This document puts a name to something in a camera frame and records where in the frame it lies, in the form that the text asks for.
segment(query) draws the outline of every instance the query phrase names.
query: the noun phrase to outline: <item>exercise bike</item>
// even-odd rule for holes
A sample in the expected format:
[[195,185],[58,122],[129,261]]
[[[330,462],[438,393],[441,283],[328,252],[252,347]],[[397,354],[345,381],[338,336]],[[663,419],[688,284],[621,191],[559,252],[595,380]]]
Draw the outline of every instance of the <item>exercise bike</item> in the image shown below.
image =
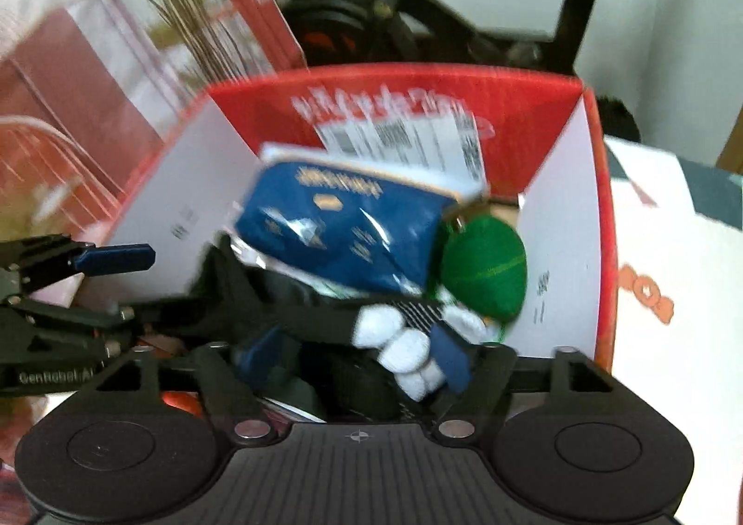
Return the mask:
[[478,29],[439,0],[289,0],[282,11],[309,66],[456,62],[573,75],[595,1],[564,0],[552,38]]

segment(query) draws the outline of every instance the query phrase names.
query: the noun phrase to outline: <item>gold emblem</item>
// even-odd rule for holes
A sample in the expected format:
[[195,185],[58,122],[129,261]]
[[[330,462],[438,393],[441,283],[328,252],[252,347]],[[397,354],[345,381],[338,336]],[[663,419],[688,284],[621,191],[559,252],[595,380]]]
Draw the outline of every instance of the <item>gold emblem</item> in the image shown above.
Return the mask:
[[283,236],[281,233],[281,226],[271,219],[266,219],[266,229],[270,233],[274,233],[276,236]]
[[314,203],[322,211],[340,211],[343,209],[340,198],[332,194],[315,194]]
[[327,188],[328,190],[343,190],[353,192],[362,196],[374,196],[379,198],[382,194],[382,186],[374,180],[366,180],[363,177],[335,173],[327,169],[316,169],[315,167],[300,167],[295,176],[301,185],[311,188]]

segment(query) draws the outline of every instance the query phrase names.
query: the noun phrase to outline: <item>white paper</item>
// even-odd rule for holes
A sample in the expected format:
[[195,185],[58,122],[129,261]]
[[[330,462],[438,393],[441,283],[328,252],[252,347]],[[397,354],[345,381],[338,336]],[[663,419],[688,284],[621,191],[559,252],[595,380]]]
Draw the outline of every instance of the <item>white paper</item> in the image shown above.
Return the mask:
[[691,443],[694,475],[676,518],[736,525],[743,478],[743,233],[663,208],[615,213],[619,266],[674,302],[668,325],[619,290],[613,375]]
[[517,229],[526,248],[526,299],[504,342],[525,356],[552,357],[567,345],[593,358],[601,233],[582,100],[526,188]]
[[331,154],[485,179],[477,126],[473,116],[464,113],[325,123],[315,129]]
[[662,208],[679,214],[696,213],[684,170],[675,154],[607,137],[606,144],[631,181]]

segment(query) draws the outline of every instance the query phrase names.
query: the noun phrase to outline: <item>white label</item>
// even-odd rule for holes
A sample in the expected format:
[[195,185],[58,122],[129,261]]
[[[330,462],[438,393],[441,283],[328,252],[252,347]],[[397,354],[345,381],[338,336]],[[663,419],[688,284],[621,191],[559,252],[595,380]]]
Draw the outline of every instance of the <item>white label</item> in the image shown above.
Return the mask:
[[315,129],[331,154],[485,178],[477,126],[468,114],[325,123]]

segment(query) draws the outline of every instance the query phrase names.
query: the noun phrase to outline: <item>white cardboard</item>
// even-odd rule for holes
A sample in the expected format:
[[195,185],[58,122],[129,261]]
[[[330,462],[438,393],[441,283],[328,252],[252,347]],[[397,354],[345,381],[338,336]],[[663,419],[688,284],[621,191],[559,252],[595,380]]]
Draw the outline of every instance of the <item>white cardboard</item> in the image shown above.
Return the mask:
[[743,233],[663,208],[618,209],[619,266],[674,302],[666,326],[619,290],[612,374],[686,435],[694,475],[676,518],[738,524],[743,478]]
[[659,207],[683,215],[696,213],[689,184],[675,154],[616,137],[606,138],[606,145],[622,165],[627,177],[639,185]]
[[596,348],[601,236],[596,167],[581,99],[524,193],[518,230],[526,247],[526,300],[504,342],[523,355]]
[[109,309],[183,292],[215,233],[228,223],[259,170],[257,156],[207,99],[117,222],[108,244],[148,243],[157,254],[147,272],[90,278],[82,305]]

